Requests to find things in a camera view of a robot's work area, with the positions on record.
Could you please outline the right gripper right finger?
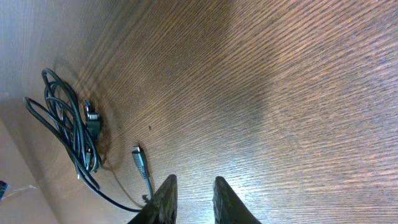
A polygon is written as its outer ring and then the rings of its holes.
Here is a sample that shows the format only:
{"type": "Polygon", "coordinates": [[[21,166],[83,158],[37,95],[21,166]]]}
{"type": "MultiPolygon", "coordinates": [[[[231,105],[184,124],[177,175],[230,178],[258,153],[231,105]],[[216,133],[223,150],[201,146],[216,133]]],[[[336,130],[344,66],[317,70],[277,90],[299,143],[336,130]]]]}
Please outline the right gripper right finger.
{"type": "Polygon", "coordinates": [[[261,224],[221,176],[213,186],[213,210],[216,224],[261,224]]]}

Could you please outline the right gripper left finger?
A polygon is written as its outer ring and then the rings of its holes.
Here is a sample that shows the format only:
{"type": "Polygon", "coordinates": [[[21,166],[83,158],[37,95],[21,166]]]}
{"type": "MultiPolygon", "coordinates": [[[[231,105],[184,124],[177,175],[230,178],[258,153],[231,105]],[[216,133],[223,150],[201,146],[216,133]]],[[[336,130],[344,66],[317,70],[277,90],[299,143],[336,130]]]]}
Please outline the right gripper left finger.
{"type": "Polygon", "coordinates": [[[177,176],[170,174],[144,208],[128,224],[175,224],[177,176]]]}

